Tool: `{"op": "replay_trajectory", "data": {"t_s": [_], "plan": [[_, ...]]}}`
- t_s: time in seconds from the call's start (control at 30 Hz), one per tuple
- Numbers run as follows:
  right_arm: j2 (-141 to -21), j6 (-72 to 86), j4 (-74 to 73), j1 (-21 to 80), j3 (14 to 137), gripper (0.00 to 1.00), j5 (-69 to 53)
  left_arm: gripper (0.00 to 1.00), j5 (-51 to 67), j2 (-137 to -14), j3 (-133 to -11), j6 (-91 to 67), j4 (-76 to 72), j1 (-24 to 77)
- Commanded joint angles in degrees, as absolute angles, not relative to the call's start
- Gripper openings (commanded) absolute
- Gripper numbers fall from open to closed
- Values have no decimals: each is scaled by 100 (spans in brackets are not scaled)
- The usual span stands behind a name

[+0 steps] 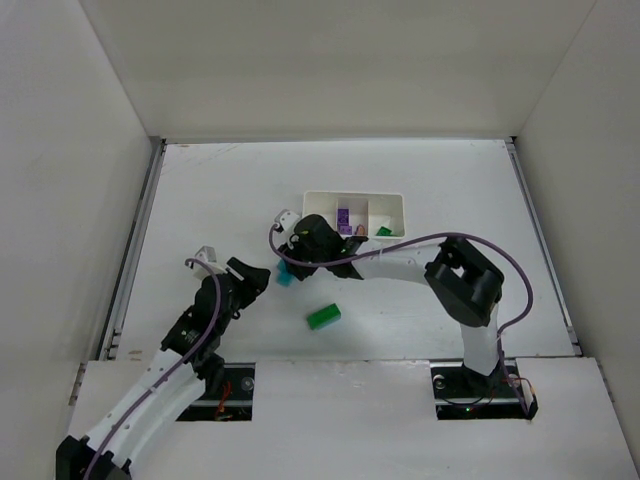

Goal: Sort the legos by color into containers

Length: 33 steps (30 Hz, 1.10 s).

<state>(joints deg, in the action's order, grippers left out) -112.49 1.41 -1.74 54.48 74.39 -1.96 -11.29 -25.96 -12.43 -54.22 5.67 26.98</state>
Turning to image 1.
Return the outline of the teal lego brick cluster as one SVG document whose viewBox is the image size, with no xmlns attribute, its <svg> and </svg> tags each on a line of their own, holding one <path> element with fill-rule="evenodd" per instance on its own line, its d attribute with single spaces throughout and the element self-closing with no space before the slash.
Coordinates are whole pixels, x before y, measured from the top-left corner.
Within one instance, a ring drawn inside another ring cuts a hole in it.
<svg viewBox="0 0 640 480">
<path fill-rule="evenodd" d="M 295 277 L 287 270 L 286 264 L 280 262 L 277 265 L 276 283 L 280 286 L 288 287 L 294 280 Z"/>
</svg>

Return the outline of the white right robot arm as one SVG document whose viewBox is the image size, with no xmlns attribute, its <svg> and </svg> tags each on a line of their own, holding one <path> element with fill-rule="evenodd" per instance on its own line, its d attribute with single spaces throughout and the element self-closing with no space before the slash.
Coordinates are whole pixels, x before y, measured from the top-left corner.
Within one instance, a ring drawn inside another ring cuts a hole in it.
<svg viewBox="0 0 640 480">
<path fill-rule="evenodd" d="M 302 281 L 319 268 L 352 280 L 388 279 L 431 288 L 459 323 L 463 366 L 491 376 L 499 363 L 497 308 L 504 275 L 464 236 L 434 234 L 396 244 L 343 236 L 327 220 L 281 211 L 269 234 L 285 269 Z"/>
</svg>

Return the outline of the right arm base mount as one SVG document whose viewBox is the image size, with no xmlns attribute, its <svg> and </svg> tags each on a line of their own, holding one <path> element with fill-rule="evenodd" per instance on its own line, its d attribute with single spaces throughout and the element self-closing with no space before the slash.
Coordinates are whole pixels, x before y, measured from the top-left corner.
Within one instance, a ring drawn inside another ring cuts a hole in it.
<svg viewBox="0 0 640 480">
<path fill-rule="evenodd" d="M 482 376 L 461 363 L 430 366 L 438 420 L 532 420 L 539 410 L 531 382 L 520 375 L 515 361 Z"/>
</svg>

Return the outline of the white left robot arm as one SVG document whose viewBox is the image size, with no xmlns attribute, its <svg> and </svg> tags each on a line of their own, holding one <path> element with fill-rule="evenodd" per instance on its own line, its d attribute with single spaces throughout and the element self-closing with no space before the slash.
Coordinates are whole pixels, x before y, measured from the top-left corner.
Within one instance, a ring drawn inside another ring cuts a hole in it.
<svg viewBox="0 0 640 480">
<path fill-rule="evenodd" d="M 229 324 L 265 292 L 271 273 L 235 257 L 223 268 L 201 258 L 185 263 L 206 273 L 193 303 L 119 402 L 83 436 L 59 444 L 55 478 L 131 479 L 153 442 L 194 402 L 216 394 L 217 408 L 224 408 L 234 385 L 216 351 Z"/>
</svg>

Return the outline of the small green lego brick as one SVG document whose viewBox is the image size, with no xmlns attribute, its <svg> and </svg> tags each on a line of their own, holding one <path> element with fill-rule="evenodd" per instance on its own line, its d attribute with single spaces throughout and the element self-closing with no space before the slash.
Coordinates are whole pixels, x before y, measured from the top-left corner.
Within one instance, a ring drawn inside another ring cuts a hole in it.
<svg viewBox="0 0 640 480">
<path fill-rule="evenodd" d="M 377 236 L 383 236 L 383 237 L 388 237 L 388 236 L 392 236 L 393 232 L 391 229 L 381 226 L 378 231 L 376 232 Z"/>
</svg>

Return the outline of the purple lego brick stack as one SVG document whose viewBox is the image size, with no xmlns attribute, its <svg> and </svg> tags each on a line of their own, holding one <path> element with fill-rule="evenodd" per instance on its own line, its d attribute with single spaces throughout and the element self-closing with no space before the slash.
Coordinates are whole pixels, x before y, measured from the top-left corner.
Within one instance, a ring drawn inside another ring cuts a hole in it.
<svg viewBox="0 0 640 480">
<path fill-rule="evenodd" d="M 350 223 L 350 211 L 348 208 L 338 208 L 336 210 L 336 225 L 341 235 L 352 235 L 353 228 Z"/>
</svg>

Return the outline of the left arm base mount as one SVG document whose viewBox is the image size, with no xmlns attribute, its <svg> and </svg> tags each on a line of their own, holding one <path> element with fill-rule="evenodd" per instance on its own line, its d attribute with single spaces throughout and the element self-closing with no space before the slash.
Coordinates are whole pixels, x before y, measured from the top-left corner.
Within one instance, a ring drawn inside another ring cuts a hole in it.
<svg viewBox="0 0 640 480">
<path fill-rule="evenodd" d="M 256 364 L 226 362 L 214 354 L 205 370 L 205 391 L 177 422 L 248 422 L 252 420 Z"/>
</svg>

